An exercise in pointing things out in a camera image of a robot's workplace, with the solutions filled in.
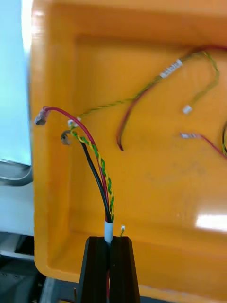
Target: cable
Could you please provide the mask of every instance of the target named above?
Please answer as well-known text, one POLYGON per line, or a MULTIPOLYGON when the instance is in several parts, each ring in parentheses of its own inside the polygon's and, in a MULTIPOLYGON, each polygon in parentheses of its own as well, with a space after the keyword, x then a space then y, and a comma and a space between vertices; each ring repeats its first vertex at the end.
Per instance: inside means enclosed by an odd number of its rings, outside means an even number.
POLYGON ((222 131, 222 152, 227 156, 227 148, 226 148, 226 129, 227 129, 227 122, 225 122, 223 131, 222 131))
MULTIPOLYGON (((73 120, 80 128, 82 128, 82 130, 88 136, 88 138, 91 141, 91 143, 96 146, 96 143, 95 143, 92 135, 88 131, 88 129, 77 118, 75 118, 74 116, 70 115, 68 112, 66 112, 65 110, 63 110, 63 109, 61 109, 59 107, 44 106, 41 109, 41 111, 39 112, 38 116, 35 118, 35 124, 36 125, 44 125, 46 123, 46 119, 47 119, 50 111, 52 111, 52 110, 55 110, 55 111, 57 111, 57 112, 65 115, 69 119, 73 120)), ((109 196, 108 196, 108 191, 107 191, 107 186, 106 186, 106 180, 105 180, 105 177, 104 177, 104 175, 102 173, 102 169, 101 169, 100 165, 99 165, 99 171, 100 171, 100 175, 101 175, 101 179, 102 179, 102 183, 103 183, 103 189, 104 189, 104 192, 105 192, 106 200, 107 200, 107 203, 109 204, 109 196)))
POLYGON ((126 127, 127 121, 130 117, 130 114, 133 110, 133 108, 135 107, 135 105, 139 102, 139 100, 142 98, 142 96, 148 91, 150 90, 152 87, 154 87, 156 85, 156 83, 151 83, 147 88, 145 88, 144 90, 142 90, 140 93, 137 94, 137 97, 132 101, 132 103, 130 104, 123 120, 121 121, 119 127, 118 127, 118 131, 117 131, 117 136, 116 136, 116 140, 117 140, 117 145, 119 146, 121 151, 124 151, 123 147, 122 147, 122 134, 123 131, 126 127))
POLYGON ((225 158, 227 160, 227 155, 225 155, 223 152, 221 152, 219 150, 219 148, 217 148, 207 137, 205 137, 202 134, 188 134, 188 133, 180 133, 181 137, 183 139, 196 139, 196 138, 202 138, 204 139, 208 144, 210 144, 210 146, 215 149, 215 151, 217 151, 223 158, 225 158))
POLYGON ((187 55, 185 55, 184 57, 178 59, 175 63, 173 63, 169 68, 167 68, 165 71, 163 71, 162 73, 160 73, 158 76, 156 76, 153 81, 151 83, 149 83, 141 92, 139 92, 135 98, 133 98, 132 103, 130 104, 126 114, 124 115, 118 131, 117 131, 117 135, 116 135, 116 140, 117 140, 117 145, 120 148, 121 151, 124 151, 123 147, 122 147, 122 135, 123 135, 123 131, 126 127, 127 121, 129 120, 130 114, 133 110, 133 108, 135 107, 135 105, 138 103, 138 101, 141 99, 141 97, 148 91, 150 90, 152 87, 154 87, 154 85, 156 85, 157 83, 160 83, 160 81, 164 78, 167 78, 172 72, 174 72, 176 69, 178 69, 179 67, 182 66, 182 63, 193 58, 195 55, 201 55, 204 54, 207 56, 207 58, 211 61, 212 66, 214 68, 214 70, 216 71, 215 73, 215 79, 208 85, 206 86, 206 88, 204 90, 202 90, 201 92, 197 93, 193 99, 191 100, 191 102, 189 103, 190 105, 185 106, 185 108, 183 109, 184 113, 188 113, 192 110, 192 106, 202 97, 204 96, 209 90, 211 90, 213 87, 215 87, 218 84, 218 80, 219 80, 219 70, 217 68, 216 62, 213 60, 213 58, 211 57, 210 54, 208 54, 207 52, 205 52, 203 49, 197 50, 196 52, 193 51, 191 53, 188 53, 187 55))
MULTIPOLYGON (((70 134, 70 133, 71 133, 71 131, 64 131, 61 134, 61 141, 62 142, 66 142, 68 140, 67 134, 70 134)), ((96 182, 98 184, 98 188, 99 188, 99 191, 100 191, 100 194, 101 194, 101 197, 102 197, 102 200, 103 200, 104 208, 105 208, 106 221, 109 222, 109 223, 111 223, 109 206, 108 206, 108 203, 107 203, 107 200, 106 200, 106 197, 105 197, 105 193, 104 193, 104 190, 103 190, 102 182, 101 182, 100 177, 99 177, 99 175, 97 173, 97 170, 96 170, 96 168, 95 168, 95 166, 94 166, 94 164, 93 164, 93 162, 91 160, 91 157, 89 155, 89 152, 87 150, 86 145, 83 142, 81 142, 81 141, 79 141, 79 142, 80 142, 80 144, 81 144, 81 146, 82 146, 82 148, 84 150, 84 153, 85 153, 87 161, 88 161, 88 163, 90 165, 91 171, 93 172, 94 177, 96 179, 96 182)))
POLYGON ((125 104, 129 101, 132 101, 132 100, 133 100, 132 98, 128 98, 128 99, 124 99, 124 100, 118 100, 118 101, 112 102, 110 104, 100 105, 100 106, 97 106, 97 107, 94 107, 94 108, 90 108, 90 109, 86 110, 84 113, 82 113, 81 115, 79 115, 79 117, 83 118, 83 117, 91 114, 94 111, 104 109, 104 108, 113 107, 113 106, 116 106, 116 105, 119 105, 119 104, 125 104))
POLYGON ((114 191, 112 189, 112 181, 109 177, 109 174, 105 168, 105 161, 103 160, 103 158, 101 157, 99 151, 97 150, 97 147, 95 144, 92 144, 92 142, 90 140, 87 140, 85 137, 81 137, 79 134, 77 134, 75 132, 75 127, 71 126, 70 130, 71 130, 71 134, 76 137, 80 142, 85 143, 87 145, 90 146, 91 150, 95 153, 97 159, 98 159, 98 163, 99 166, 102 168, 102 173, 105 176, 106 179, 106 183, 107 183, 107 188, 108 188, 108 192, 110 194, 110 215, 111 215, 111 222, 114 221, 114 191))

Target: metal surface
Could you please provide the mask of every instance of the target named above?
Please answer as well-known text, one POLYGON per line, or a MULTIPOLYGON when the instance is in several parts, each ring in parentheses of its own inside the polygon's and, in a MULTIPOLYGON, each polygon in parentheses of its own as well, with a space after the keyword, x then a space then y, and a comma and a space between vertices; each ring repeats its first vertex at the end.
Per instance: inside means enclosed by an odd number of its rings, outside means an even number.
POLYGON ((31 166, 0 159, 0 185, 23 186, 32 180, 31 166))

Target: white connector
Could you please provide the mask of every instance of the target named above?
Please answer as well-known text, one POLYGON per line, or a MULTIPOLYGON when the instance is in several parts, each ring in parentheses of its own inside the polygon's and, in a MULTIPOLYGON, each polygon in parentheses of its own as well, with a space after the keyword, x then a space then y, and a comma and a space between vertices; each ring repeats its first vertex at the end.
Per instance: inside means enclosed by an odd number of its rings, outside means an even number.
POLYGON ((192 107, 190 105, 186 105, 183 109, 182 109, 184 114, 189 114, 192 111, 192 107))
POLYGON ((68 121, 68 127, 71 127, 71 126, 74 126, 74 127, 78 127, 78 124, 77 123, 75 123, 73 120, 69 120, 68 121))
POLYGON ((114 223, 108 223, 105 221, 104 223, 104 240, 110 245, 111 241, 113 240, 113 233, 114 233, 114 223))
POLYGON ((188 134, 188 133, 180 133, 180 136, 183 138, 183 139, 194 139, 194 138, 199 138, 200 136, 198 134, 188 134))

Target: wire end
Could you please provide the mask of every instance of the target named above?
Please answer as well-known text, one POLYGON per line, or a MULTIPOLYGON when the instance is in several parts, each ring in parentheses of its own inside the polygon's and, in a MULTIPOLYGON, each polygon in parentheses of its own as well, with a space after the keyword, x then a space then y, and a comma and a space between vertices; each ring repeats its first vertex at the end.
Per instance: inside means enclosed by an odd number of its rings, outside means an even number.
POLYGON ((63 145, 70 145, 70 141, 69 141, 69 138, 66 134, 62 135, 61 136, 61 143, 63 145))
POLYGON ((44 108, 41 109, 41 111, 39 112, 38 116, 35 117, 35 121, 34 123, 36 125, 44 125, 46 123, 46 119, 49 115, 48 111, 45 111, 44 108))
POLYGON ((70 127, 78 127, 79 125, 77 124, 77 123, 75 123, 73 120, 69 120, 68 121, 68 127, 70 128, 70 127))
POLYGON ((180 133, 180 136, 183 139, 194 139, 194 138, 199 138, 200 136, 198 134, 188 134, 188 133, 180 133))
POLYGON ((183 113, 185 115, 189 114, 192 111, 192 107, 190 105, 186 105, 183 109, 182 109, 183 113))

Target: black wire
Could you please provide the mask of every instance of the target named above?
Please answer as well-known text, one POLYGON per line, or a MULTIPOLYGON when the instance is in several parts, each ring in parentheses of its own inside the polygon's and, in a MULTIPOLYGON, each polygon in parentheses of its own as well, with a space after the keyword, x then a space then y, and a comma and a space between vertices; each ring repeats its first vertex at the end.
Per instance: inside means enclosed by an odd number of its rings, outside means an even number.
POLYGON ((224 147, 224 151, 227 154, 227 148, 225 146, 225 134, 226 134, 226 129, 227 129, 227 122, 225 122, 225 125, 223 127, 223 131, 222 131, 222 146, 224 147))
MULTIPOLYGON (((67 138, 67 134, 68 134, 68 133, 70 133, 70 131, 65 131, 65 132, 63 132, 63 133, 61 134, 61 140, 65 140, 65 139, 67 138)), ((106 199, 106 197, 105 197, 105 193, 104 193, 104 189, 103 189, 103 184, 102 184, 102 182, 101 182, 101 180, 100 180, 100 177, 99 177, 99 175, 98 175, 98 173, 97 173, 97 170, 96 170, 96 168, 95 168, 95 166, 94 166, 94 164, 93 164, 93 162, 92 162, 92 160, 91 160, 91 157, 90 157, 89 152, 88 152, 88 150, 87 150, 86 144, 83 143, 83 142, 80 142, 80 144, 81 144, 81 146, 82 146, 82 148, 83 148, 83 150, 84 150, 84 153, 85 153, 85 156, 86 156, 86 158, 87 158, 87 161, 88 161, 88 163, 89 163, 89 165, 90 165, 90 168, 91 168, 91 170, 92 170, 92 172, 93 172, 93 174, 94 174, 94 177, 95 177, 95 179, 96 179, 96 182, 97 182, 97 184, 98 184, 98 188, 99 188, 99 190, 100 190, 100 194, 101 194, 101 196, 102 196, 102 200, 103 200, 103 204, 104 204, 104 208, 105 208, 105 214, 106 214, 107 221, 108 221, 109 223, 111 223, 110 210, 109 210, 109 207, 108 207, 107 199, 106 199)))

